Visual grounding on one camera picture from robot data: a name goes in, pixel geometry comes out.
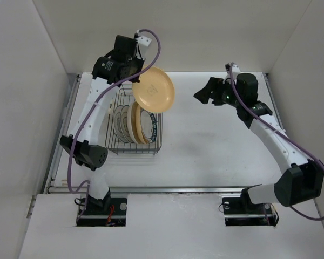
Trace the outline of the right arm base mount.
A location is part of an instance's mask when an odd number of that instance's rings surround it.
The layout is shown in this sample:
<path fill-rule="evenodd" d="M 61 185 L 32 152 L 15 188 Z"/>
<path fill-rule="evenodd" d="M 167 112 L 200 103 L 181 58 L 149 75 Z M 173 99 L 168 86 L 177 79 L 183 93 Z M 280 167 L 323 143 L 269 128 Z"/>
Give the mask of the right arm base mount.
<path fill-rule="evenodd" d="M 276 227 L 279 214 L 270 203 L 244 205 L 240 197 L 223 197 L 222 208 L 227 227 L 269 226 Z"/>

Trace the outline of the white plate green outline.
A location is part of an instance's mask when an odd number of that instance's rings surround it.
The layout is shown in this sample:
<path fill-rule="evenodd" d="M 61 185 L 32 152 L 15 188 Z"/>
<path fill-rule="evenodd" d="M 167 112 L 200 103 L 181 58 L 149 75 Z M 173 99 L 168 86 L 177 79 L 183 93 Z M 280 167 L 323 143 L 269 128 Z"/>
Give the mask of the white plate green outline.
<path fill-rule="evenodd" d="M 114 115 L 113 115 L 114 130 L 115 130 L 116 136 L 118 137 L 118 139 L 121 142 L 128 143 L 128 140 L 125 138 L 125 136 L 122 132 L 122 127 L 121 127 L 121 122 L 120 122 L 120 115 L 121 115 L 122 108 L 123 108 L 123 106 L 119 105 L 114 110 Z"/>

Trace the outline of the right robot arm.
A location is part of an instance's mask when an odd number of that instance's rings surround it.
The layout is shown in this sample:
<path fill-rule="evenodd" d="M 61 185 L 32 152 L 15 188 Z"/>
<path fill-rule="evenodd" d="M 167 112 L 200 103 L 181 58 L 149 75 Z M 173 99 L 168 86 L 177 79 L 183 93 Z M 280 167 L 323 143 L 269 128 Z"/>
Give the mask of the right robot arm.
<path fill-rule="evenodd" d="M 272 110 L 258 99 L 258 80 L 243 73 L 237 65 L 226 65 L 225 78 L 211 77 L 193 96 L 202 104 L 230 105 L 238 118 L 265 145 L 282 172 L 273 184 L 245 188 L 239 199 L 240 208 L 250 213 L 260 204 L 280 203 L 285 207 L 319 197 L 324 171 L 300 148 L 287 141 L 286 133 Z"/>

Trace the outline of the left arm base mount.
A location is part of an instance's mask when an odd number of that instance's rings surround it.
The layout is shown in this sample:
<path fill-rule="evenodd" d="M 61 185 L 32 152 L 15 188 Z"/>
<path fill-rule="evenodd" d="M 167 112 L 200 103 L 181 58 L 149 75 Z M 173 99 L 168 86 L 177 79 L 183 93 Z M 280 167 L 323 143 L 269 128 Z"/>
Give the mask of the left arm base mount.
<path fill-rule="evenodd" d="M 125 227 L 127 195 L 107 194 L 103 200 L 91 196 L 75 198 L 77 227 Z"/>

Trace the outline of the yellow bear plate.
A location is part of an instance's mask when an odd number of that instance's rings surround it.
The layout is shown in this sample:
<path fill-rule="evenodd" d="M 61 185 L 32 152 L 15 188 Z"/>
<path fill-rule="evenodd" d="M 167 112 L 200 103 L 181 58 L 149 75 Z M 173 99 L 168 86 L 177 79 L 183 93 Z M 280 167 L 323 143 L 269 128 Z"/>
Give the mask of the yellow bear plate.
<path fill-rule="evenodd" d="M 175 99 L 171 78 L 158 67 L 152 66 L 132 83 L 132 93 L 141 108 L 151 113 L 168 111 Z"/>

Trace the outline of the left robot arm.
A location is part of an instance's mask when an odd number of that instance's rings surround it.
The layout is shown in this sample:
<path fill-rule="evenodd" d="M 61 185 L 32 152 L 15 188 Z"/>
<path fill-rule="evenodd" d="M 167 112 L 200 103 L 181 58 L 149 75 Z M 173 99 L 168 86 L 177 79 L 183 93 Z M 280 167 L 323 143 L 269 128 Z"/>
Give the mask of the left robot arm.
<path fill-rule="evenodd" d="M 126 81 L 138 82 L 151 42 L 151 38 L 139 32 L 132 38 L 116 36 L 113 49 L 99 57 L 93 66 L 87 100 L 74 129 L 60 139 L 60 145 L 69 155 L 67 173 L 71 174 L 73 163 L 90 171 L 80 185 L 87 187 L 85 204 L 91 203 L 98 214 L 106 213 L 110 207 L 110 189 L 100 170 L 108 155 L 107 148 L 99 143 L 102 121 L 116 95 L 114 87 Z"/>

